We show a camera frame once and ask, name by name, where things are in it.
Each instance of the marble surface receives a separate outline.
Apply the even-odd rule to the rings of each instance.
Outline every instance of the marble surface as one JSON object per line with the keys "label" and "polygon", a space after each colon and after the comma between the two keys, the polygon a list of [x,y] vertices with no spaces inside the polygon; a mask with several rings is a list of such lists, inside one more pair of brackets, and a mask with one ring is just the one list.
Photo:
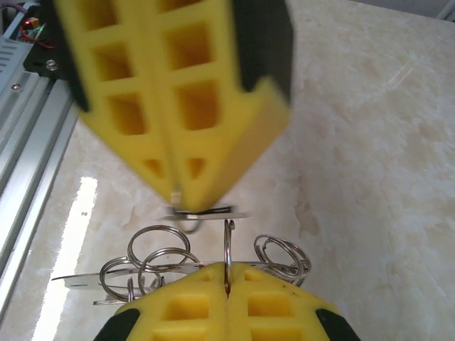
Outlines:
{"label": "marble surface", "polygon": [[[290,6],[293,121],[223,200],[252,215],[237,221],[234,260],[256,259],[258,234],[286,238],[313,262],[303,287],[362,340],[453,340],[455,26],[344,0]],[[77,124],[0,340],[91,340],[118,307],[50,278],[98,271],[163,213]],[[223,258],[219,222],[190,239],[201,259]],[[177,244],[137,243],[140,256],[165,245]]]}

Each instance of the red wire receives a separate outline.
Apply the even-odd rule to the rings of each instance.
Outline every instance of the red wire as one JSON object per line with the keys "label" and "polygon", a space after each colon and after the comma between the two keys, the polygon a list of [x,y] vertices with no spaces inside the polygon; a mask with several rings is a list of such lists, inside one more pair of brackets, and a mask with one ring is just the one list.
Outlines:
{"label": "red wire", "polygon": [[45,43],[42,43],[39,39],[30,37],[23,29],[23,26],[21,26],[21,34],[22,34],[22,39],[24,39],[24,40],[33,41],[33,42],[43,46],[44,48],[55,48],[55,46],[46,45]]}

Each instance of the metal frame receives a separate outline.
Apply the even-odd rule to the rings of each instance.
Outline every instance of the metal frame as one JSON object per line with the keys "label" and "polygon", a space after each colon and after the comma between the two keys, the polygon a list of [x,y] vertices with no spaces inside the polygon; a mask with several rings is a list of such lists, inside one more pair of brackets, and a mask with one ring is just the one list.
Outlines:
{"label": "metal frame", "polygon": [[32,45],[9,39],[22,17],[0,38],[0,320],[77,121],[64,81],[24,70]]}

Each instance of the metal keychain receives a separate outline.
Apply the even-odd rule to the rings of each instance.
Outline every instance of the metal keychain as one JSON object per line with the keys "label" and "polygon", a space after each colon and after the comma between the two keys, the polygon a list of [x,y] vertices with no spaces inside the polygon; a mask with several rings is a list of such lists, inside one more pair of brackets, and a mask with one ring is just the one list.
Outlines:
{"label": "metal keychain", "polygon": [[[232,231],[234,229],[235,223],[233,220],[224,221],[224,272],[227,294],[229,294],[232,286],[232,265],[234,263],[232,261]],[[164,247],[153,251],[143,261],[140,260],[134,252],[134,241],[147,232],[155,231],[168,232],[177,236],[182,241],[184,249]],[[283,249],[294,262],[291,265],[273,262],[266,252],[269,244],[275,244]],[[253,247],[259,261],[242,261],[241,263],[259,268],[296,286],[300,286],[304,282],[311,270],[311,262],[303,250],[285,239],[261,234],[255,239]],[[177,254],[183,258],[176,264],[150,264],[153,260],[167,254]],[[94,305],[122,304],[131,302],[165,285],[163,277],[165,273],[192,274],[211,264],[215,264],[215,262],[199,261],[191,253],[191,243],[181,230],[166,225],[153,225],[136,232],[129,240],[127,256],[111,259],[101,268],[99,273],[58,277],[54,278],[53,281],[63,280],[68,288],[90,290],[101,287],[109,298],[104,301],[95,301]],[[148,287],[145,285],[144,279],[144,274],[147,273],[156,277]],[[129,276],[126,286],[115,286],[107,282],[108,279],[111,280],[119,276]],[[137,287],[134,286],[132,276],[136,276]]]}

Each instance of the cluster of rings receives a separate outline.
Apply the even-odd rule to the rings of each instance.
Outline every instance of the cluster of rings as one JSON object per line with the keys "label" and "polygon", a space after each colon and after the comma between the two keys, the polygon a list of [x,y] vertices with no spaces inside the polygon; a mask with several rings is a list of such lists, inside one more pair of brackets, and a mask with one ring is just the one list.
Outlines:
{"label": "cluster of rings", "polygon": [[[230,292],[232,283],[231,234],[234,228],[235,224],[232,220],[225,220],[224,263],[225,288],[227,294]],[[183,242],[183,248],[164,247],[150,253],[150,255],[148,255],[144,260],[139,259],[134,253],[134,241],[144,233],[153,231],[163,231],[174,234]],[[274,263],[266,253],[267,246],[270,244],[275,244],[278,247],[282,248],[293,259],[294,262],[291,265]],[[297,245],[292,244],[287,240],[269,236],[267,234],[261,234],[255,239],[254,248],[256,255],[260,261],[245,261],[242,263],[258,267],[261,270],[272,274],[284,281],[290,282],[296,286],[300,286],[304,282],[306,276],[311,270],[311,262],[309,258]],[[159,258],[160,256],[169,254],[177,254],[179,256],[182,256],[182,260],[180,260],[180,262],[177,264],[150,264],[153,260]],[[166,272],[190,274],[191,272],[197,271],[198,269],[211,264],[214,264],[214,262],[201,262],[194,254],[191,253],[191,243],[182,231],[176,229],[175,227],[170,227],[167,225],[153,225],[145,227],[133,235],[128,243],[127,256],[112,259],[101,268],[100,284],[106,293],[111,297],[121,302],[131,302],[139,296],[146,295],[151,291],[162,287],[164,285],[164,278],[162,275]],[[126,287],[127,294],[123,294],[115,291],[115,288],[121,287],[107,284],[106,279],[107,275],[113,274],[115,272],[115,270],[113,270],[114,267],[126,265],[130,265],[131,267],[127,269],[123,268],[122,271],[125,272],[126,270],[128,274],[137,275],[138,288],[134,287],[133,279],[129,278]],[[147,287],[144,284],[144,273],[151,273],[156,277],[150,287]]]}

